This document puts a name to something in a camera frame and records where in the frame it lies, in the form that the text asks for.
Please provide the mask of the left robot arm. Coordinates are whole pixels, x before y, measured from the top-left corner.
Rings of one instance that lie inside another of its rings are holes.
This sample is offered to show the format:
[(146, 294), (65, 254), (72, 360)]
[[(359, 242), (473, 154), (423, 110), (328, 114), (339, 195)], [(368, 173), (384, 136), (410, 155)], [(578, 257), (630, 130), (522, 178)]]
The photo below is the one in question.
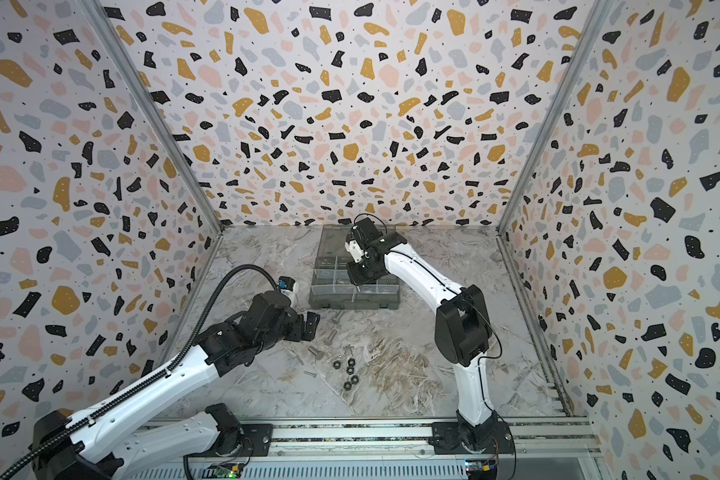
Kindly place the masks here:
[(127, 390), (70, 416), (52, 412), (34, 428), (31, 462), (38, 479), (124, 479), (193, 454), (229, 456), (253, 449), (223, 403), (170, 425), (142, 426), (181, 397), (215, 382), (280, 341), (310, 342), (317, 313), (296, 312), (288, 296), (267, 291), (248, 310), (199, 333), (184, 356)]

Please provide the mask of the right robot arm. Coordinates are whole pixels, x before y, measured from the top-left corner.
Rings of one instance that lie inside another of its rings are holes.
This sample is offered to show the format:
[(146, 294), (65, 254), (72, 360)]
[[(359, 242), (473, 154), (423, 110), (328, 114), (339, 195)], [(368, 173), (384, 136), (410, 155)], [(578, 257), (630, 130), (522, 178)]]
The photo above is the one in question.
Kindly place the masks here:
[(493, 336), (482, 290), (463, 286), (424, 260), (396, 231), (381, 232), (369, 218), (355, 222), (345, 240), (347, 264), (357, 287), (393, 275), (408, 285), (435, 314), (434, 340), (453, 365), (458, 407), (458, 442), (479, 453), (493, 445), (500, 416), (491, 400), (486, 372)]

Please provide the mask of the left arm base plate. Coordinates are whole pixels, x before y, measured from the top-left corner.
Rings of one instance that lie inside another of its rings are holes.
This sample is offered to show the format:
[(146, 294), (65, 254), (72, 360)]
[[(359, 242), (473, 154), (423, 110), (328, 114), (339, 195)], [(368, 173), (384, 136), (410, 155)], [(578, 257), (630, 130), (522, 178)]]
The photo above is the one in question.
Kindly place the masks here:
[(208, 450), (194, 457), (229, 458), (233, 460), (266, 457), (274, 426), (270, 423), (244, 423), (236, 430), (221, 433)]

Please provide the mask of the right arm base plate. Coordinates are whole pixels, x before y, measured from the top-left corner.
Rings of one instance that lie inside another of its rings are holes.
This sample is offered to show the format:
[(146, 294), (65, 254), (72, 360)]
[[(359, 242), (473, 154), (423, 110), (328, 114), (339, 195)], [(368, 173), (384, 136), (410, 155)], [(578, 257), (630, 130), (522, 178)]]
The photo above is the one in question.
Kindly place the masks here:
[(513, 436), (509, 425), (489, 419), (485, 425), (473, 427), (466, 422), (435, 422), (428, 444), (438, 455), (512, 454)]

